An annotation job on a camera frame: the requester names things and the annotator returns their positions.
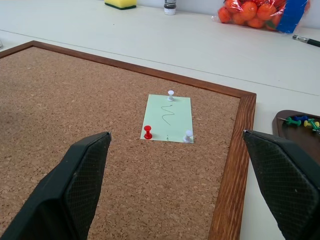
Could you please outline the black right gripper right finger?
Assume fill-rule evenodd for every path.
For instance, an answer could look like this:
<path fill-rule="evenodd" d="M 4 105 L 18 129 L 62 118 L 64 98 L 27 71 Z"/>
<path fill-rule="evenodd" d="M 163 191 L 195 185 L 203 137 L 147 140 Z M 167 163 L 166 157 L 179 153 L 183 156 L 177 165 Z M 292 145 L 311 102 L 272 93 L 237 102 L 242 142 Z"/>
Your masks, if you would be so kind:
<path fill-rule="evenodd" d="M 242 137 L 285 240 L 320 240 L 320 165 L 291 140 L 253 130 Z"/>

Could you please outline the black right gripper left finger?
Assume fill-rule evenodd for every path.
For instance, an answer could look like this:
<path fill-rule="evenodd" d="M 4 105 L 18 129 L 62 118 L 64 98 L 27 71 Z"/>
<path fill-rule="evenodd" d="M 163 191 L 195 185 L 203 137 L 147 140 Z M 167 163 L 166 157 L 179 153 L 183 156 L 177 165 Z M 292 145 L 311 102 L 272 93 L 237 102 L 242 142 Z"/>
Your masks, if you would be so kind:
<path fill-rule="evenodd" d="M 101 132 L 67 150 L 29 195 L 0 240 L 87 240 L 112 137 Z"/>

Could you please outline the green push pin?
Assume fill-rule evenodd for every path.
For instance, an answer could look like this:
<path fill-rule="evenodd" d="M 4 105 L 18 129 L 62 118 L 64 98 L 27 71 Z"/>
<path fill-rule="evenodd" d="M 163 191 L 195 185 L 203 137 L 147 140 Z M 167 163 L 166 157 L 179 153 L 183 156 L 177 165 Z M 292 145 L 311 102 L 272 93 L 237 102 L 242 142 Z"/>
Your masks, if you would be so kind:
<path fill-rule="evenodd" d="M 309 126 L 312 127 L 312 130 L 320 133 L 320 123 L 315 121 L 315 119 L 310 118 L 307 120 Z"/>
<path fill-rule="evenodd" d="M 295 125 L 299 127 L 302 124 L 301 120 L 294 120 L 291 117 L 280 118 L 280 120 L 285 121 L 287 125 Z"/>

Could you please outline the yellow push pin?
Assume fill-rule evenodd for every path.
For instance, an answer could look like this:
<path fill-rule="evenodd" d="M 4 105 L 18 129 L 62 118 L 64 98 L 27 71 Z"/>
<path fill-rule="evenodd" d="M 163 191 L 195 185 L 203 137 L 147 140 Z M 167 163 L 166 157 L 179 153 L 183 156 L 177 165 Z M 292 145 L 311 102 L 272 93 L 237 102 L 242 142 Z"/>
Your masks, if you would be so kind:
<path fill-rule="evenodd" d="M 303 125 L 304 125 L 304 127 L 312 127 L 313 129 L 320 128 L 320 123 L 318 121 L 314 121 L 312 119 L 305 120 Z"/>

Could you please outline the wood-framed cork board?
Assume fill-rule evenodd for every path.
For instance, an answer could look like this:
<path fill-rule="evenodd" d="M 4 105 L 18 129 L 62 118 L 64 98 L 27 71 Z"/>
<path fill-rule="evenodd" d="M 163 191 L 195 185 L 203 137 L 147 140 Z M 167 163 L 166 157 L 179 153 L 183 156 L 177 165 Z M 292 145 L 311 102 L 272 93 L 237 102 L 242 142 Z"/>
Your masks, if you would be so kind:
<path fill-rule="evenodd" d="M 145 139 L 149 95 L 191 100 L 193 143 Z M 0 237 L 71 145 L 111 134 L 87 240 L 239 240 L 256 95 L 31 41 L 0 52 Z"/>

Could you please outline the light green paper note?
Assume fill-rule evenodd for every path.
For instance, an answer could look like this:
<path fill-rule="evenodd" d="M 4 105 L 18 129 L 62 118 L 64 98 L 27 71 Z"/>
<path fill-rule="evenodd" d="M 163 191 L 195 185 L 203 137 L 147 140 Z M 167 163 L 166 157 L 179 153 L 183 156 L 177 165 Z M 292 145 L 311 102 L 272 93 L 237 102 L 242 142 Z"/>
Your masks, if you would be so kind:
<path fill-rule="evenodd" d="M 150 94 L 147 99 L 142 127 L 150 126 L 153 141 L 194 142 L 192 105 L 189 97 Z"/>

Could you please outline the dark brown wooden tray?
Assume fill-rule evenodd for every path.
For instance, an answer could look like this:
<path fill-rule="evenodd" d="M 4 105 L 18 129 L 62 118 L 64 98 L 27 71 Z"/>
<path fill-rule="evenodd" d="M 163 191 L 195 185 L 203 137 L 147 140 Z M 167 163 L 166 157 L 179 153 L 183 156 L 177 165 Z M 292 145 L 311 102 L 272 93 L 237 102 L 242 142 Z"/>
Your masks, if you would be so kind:
<path fill-rule="evenodd" d="M 272 132 L 274 135 L 293 141 L 309 154 L 320 165 L 320 132 L 313 131 L 311 126 L 304 127 L 304 122 L 300 126 L 287 125 L 284 120 L 294 116 L 308 116 L 308 119 L 315 119 L 320 123 L 320 116 L 309 113 L 282 110 L 279 111 L 272 121 Z"/>

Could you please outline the black and silver pen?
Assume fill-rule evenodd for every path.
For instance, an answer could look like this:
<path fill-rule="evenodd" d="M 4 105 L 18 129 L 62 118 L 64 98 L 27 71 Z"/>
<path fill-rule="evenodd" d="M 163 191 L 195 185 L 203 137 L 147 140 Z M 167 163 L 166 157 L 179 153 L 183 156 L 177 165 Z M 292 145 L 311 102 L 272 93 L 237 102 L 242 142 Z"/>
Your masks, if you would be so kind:
<path fill-rule="evenodd" d="M 311 38 L 306 38 L 306 37 L 302 37 L 302 36 L 298 36 L 298 35 L 293 35 L 292 38 L 296 41 L 306 43 L 306 44 L 320 48 L 320 41 L 318 41 L 318 40 L 314 40 Z"/>

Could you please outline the bag of oranges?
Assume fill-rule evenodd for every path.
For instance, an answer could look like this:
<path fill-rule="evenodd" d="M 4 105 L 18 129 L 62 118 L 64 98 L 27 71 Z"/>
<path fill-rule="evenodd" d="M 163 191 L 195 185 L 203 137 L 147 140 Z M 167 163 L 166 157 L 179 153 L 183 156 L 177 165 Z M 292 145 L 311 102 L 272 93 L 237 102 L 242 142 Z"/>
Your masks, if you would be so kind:
<path fill-rule="evenodd" d="M 212 17 L 222 24 L 292 34 L 311 7 L 311 0 L 224 0 Z"/>

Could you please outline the yellow and green sponge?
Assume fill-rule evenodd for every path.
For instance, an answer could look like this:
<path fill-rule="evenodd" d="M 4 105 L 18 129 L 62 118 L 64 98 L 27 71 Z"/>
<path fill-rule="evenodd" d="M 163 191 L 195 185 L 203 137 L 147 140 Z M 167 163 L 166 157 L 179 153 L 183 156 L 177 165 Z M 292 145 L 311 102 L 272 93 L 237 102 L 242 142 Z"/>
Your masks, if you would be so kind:
<path fill-rule="evenodd" d="M 137 7 L 137 0 L 104 0 L 104 4 L 118 10 L 128 10 Z"/>

